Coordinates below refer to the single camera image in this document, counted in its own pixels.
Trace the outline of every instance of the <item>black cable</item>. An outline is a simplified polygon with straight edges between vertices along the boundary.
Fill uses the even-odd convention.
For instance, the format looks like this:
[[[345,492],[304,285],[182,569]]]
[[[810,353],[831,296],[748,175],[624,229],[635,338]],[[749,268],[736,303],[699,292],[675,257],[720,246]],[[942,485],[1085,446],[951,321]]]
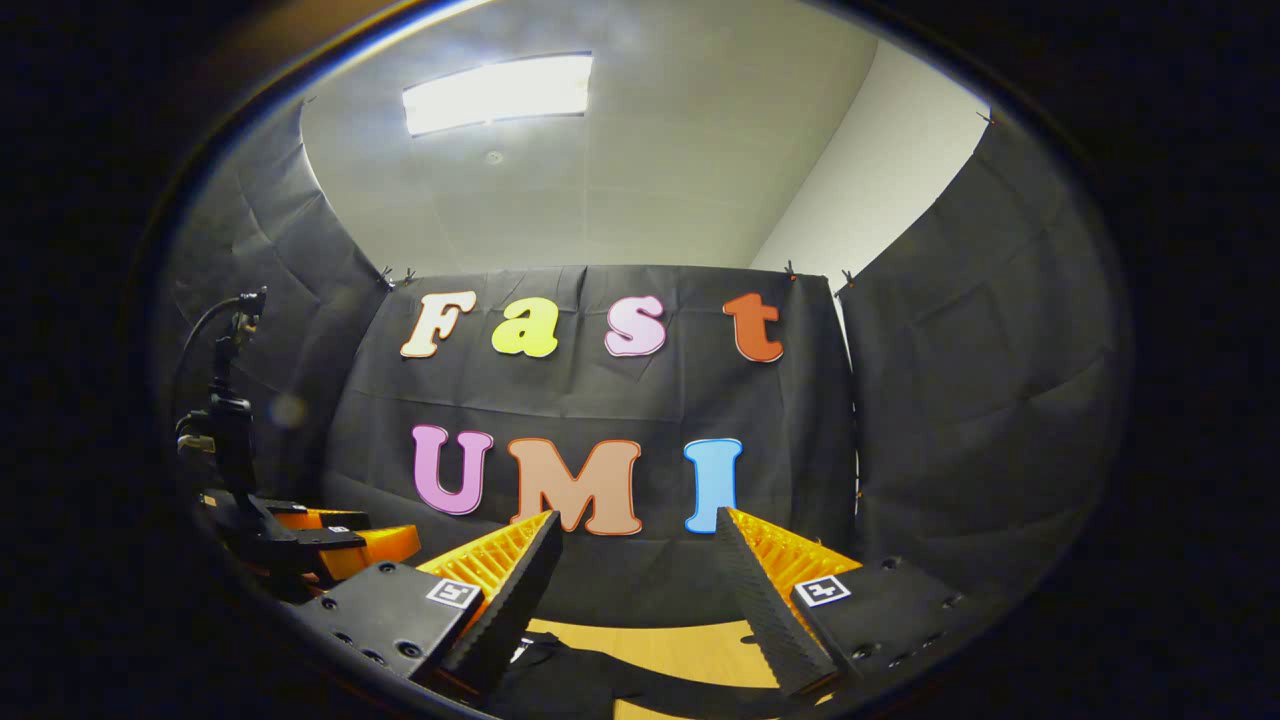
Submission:
[[[227,300],[223,300],[218,305],[214,305],[212,307],[210,307],[209,310],[206,310],[205,314],[201,315],[198,320],[196,320],[196,325],[191,328],[191,334],[187,336],[187,342],[184,342],[182,345],[182,355],[178,356],[178,366],[174,368],[174,370],[173,370],[173,384],[169,386],[169,419],[168,420],[170,423],[173,423],[173,421],[177,420],[177,415],[178,415],[178,380],[182,378],[182,370],[187,365],[187,356],[191,354],[191,346],[195,342],[196,336],[198,336],[200,331],[202,331],[205,328],[205,325],[209,324],[209,322],[212,320],[219,313],[221,313],[223,310],[225,310],[228,307],[238,305],[239,301],[241,301],[239,296],[229,297]]]

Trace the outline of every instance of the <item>ceiling light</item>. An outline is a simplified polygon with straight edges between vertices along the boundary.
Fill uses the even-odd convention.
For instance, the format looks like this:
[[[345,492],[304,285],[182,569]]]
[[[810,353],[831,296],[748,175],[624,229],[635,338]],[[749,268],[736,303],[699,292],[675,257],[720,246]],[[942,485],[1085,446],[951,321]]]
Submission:
[[[586,113],[591,55],[549,55],[463,70],[404,91],[410,135],[535,115]]]

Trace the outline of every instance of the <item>wooden floor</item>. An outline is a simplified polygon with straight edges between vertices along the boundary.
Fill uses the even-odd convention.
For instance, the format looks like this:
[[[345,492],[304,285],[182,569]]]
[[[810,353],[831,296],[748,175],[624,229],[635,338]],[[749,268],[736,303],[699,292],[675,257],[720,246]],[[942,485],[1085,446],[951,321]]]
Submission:
[[[552,633],[570,647],[598,650],[632,665],[686,680],[749,688],[778,687],[759,646],[741,642],[751,634],[751,628],[741,620],[694,628],[634,629],[535,619],[529,623],[529,629]],[[708,661],[708,656],[716,660]],[[649,720],[672,716],[620,700],[614,705],[614,717]]]

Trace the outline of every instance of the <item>letter m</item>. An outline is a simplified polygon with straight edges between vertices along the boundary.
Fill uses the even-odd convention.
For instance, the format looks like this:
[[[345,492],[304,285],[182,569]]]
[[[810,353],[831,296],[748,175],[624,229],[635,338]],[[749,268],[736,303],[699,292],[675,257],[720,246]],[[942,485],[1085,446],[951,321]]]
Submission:
[[[507,452],[520,464],[520,514],[512,523],[541,512],[545,500],[553,510],[559,510],[561,528],[571,533],[591,502],[586,532],[596,536],[640,532],[643,524],[631,506],[631,466],[640,457],[639,443],[607,439],[596,445],[576,478],[548,439],[513,439]]]

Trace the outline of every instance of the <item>white ceiling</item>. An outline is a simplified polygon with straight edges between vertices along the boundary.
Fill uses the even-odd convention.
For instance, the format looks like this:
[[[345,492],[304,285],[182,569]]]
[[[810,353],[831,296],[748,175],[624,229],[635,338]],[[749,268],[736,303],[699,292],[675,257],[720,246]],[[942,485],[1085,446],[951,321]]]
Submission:
[[[408,86],[581,50],[594,55],[585,117],[406,131]],[[338,217],[393,277],[741,268],[874,53],[874,36],[799,0],[495,0],[315,87],[302,133]]]

